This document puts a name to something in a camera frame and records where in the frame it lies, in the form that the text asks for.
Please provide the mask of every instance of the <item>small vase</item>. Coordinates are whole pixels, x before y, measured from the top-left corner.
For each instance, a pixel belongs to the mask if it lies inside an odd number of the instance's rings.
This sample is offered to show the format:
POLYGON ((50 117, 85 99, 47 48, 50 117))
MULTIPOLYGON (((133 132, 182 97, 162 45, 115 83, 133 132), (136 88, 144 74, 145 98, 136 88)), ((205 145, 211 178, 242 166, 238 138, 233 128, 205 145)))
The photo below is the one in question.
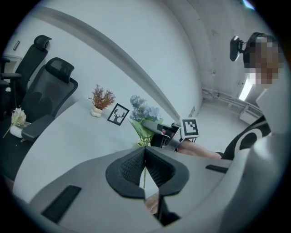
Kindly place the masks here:
POLYGON ((17 126, 11 126, 10 133, 16 137, 22 138, 21 135, 22 129, 18 128, 17 126))
POLYGON ((102 110, 93 106, 93 108, 90 110, 90 113, 94 117, 100 117, 102 114, 102 110))

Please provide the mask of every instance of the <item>white desk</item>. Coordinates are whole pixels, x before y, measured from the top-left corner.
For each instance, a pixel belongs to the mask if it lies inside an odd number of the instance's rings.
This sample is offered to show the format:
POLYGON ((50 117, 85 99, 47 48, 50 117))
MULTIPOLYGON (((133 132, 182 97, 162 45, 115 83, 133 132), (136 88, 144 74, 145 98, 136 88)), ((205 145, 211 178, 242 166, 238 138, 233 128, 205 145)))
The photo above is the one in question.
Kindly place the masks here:
POLYGON ((13 193, 29 203, 46 185, 74 166, 89 159, 132 148, 139 140, 125 119, 118 126, 92 117, 92 103, 83 99, 59 115, 36 140, 16 175, 13 193))

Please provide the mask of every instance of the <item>flower bouquet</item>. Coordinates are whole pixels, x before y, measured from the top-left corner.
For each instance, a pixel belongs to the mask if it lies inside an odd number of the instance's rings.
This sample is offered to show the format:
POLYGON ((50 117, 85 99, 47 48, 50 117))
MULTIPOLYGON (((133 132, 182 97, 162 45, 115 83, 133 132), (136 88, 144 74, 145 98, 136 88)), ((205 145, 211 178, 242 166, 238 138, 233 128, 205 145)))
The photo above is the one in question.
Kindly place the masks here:
POLYGON ((13 111, 12 117, 11 117, 11 125, 7 132, 4 134, 3 138, 6 136, 6 134, 10 131, 11 134, 13 134, 16 137, 22 138, 21 136, 21 130, 29 125, 30 123, 26 122, 26 114, 24 113, 21 108, 16 108, 13 111))
POLYGON ((160 116, 160 110, 159 108, 148 106, 146 100, 138 95, 132 96, 130 98, 130 103, 133 107, 133 111, 130 115, 132 121, 130 123, 140 137, 140 140, 135 144, 135 147, 150 146, 154 132, 143 127, 141 123, 143 120, 162 123, 163 119, 160 116))

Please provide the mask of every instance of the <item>floor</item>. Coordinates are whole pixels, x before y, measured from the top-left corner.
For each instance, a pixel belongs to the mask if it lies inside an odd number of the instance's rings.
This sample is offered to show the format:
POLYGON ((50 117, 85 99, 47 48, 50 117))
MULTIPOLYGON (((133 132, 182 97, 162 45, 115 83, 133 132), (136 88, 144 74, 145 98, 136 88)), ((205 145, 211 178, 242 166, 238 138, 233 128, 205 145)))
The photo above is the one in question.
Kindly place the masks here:
POLYGON ((158 212, 159 206, 159 193, 155 193, 145 200, 146 208, 152 213, 155 214, 158 212))

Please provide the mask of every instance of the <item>light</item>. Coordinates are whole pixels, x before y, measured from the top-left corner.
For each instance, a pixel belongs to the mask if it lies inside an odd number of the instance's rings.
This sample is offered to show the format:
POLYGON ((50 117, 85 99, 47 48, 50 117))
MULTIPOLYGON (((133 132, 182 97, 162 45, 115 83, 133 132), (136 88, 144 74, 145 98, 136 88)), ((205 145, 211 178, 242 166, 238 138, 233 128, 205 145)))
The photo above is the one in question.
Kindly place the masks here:
POLYGON ((250 93, 252 86, 253 85, 250 83, 250 80, 247 78, 246 82, 245 82, 245 85, 244 85, 244 88, 242 89, 241 95, 239 97, 240 100, 242 100, 242 101, 246 100, 246 97, 250 93))
POLYGON ((242 0, 247 8, 255 9, 247 0, 242 0))

